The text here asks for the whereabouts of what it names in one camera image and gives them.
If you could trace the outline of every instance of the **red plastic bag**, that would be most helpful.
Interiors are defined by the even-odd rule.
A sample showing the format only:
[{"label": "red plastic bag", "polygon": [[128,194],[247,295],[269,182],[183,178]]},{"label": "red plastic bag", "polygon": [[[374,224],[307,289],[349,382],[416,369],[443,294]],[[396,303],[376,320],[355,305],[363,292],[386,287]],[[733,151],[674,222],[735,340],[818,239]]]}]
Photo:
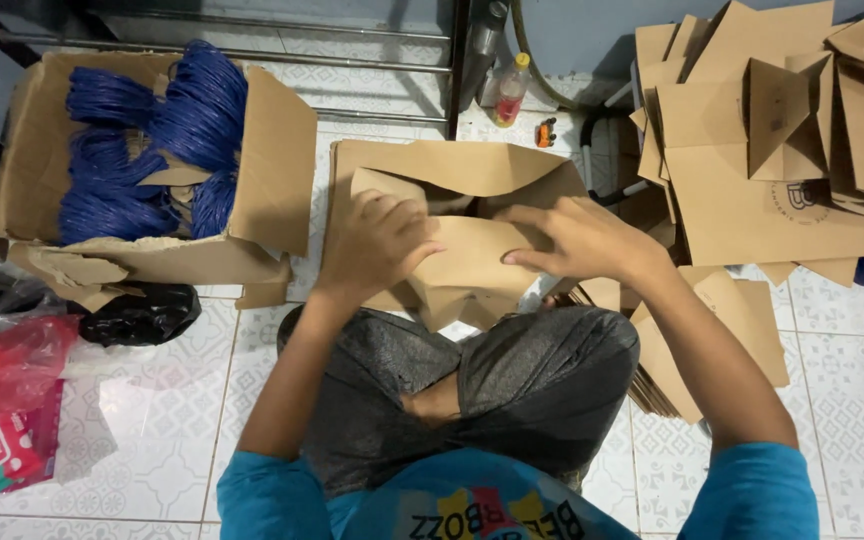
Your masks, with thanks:
[{"label": "red plastic bag", "polygon": [[0,331],[0,412],[42,407],[79,337],[79,318],[29,317]]}]

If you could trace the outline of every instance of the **plastic bottle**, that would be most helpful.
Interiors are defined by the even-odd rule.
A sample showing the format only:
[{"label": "plastic bottle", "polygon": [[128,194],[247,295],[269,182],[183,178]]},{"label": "plastic bottle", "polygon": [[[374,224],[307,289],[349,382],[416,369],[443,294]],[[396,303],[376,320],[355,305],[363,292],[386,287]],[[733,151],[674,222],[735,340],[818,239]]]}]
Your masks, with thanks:
[{"label": "plastic bottle", "polygon": [[529,86],[529,55],[518,53],[515,63],[498,83],[498,102],[495,104],[495,125],[508,128],[516,122],[522,98]]}]

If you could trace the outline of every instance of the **pink package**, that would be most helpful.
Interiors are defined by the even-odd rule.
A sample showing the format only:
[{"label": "pink package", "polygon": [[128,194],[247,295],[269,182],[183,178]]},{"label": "pink package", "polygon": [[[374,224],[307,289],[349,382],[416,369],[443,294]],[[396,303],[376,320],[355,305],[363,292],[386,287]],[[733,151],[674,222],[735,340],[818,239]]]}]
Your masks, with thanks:
[{"label": "pink package", "polygon": [[64,380],[56,380],[45,396],[42,407],[23,413],[29,429],[31,449],[44,466],[28,477],[9,485],[2,493],[10,493],[30,485],[52,480],[56,469],[56,451],[59,449],[59,415],[63,404]]}]

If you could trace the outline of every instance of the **white tiled floor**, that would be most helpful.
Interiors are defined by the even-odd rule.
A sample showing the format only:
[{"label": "white tiled floor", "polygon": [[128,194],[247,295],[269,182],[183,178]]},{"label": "white tiled floor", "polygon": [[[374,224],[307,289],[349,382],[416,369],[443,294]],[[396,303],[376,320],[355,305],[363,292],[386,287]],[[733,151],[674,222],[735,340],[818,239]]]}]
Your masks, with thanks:
[{"label": "white tiled floor", "polygon": [[[321,43],[301,34],[282,34],[280,46],[308,54],[397,55],[401,62],[442,59],[441,51],[422,45],[399,51],[361,40]],[[410,114],[439,106],[434,78],[272,68],[316,104]],[[474,105],[462,116],[460,138],[531,146],[532,130],[546,117],[547,112],[523,112],[515,126],[498,129]],[[564,113],[557,117],[561,134],[553,151],[580,162],[582,170],[576,143],[581,121]],[[609,181],[607,133],[596,129],[595,178],[585,179],[594,186]],[[328,207],[323,182],[330,142],[442,137],[427,126],[319,123],[312,251],[296,264],[290,300],[303,300],[315,279]],[[764,279],[751,266],[734,272]],[[276,360],[276,331],[292,305],[239,313],[233,299],[241,287],[198,290],[202,315],[184,336],[159,348],[155,362],[66,385],[58,482],[0,496],[0,538],[218,540],[215,484]],[[772,293],[792,380],[779,394],[798,427],[819,499],[822,538],[864,539],[864,289],[846,289],[798,269]],[[644,539],[672,540],[705,479],[709,448],[697,427],[647,416],[626,402],[583,482],[583,495]]]}]

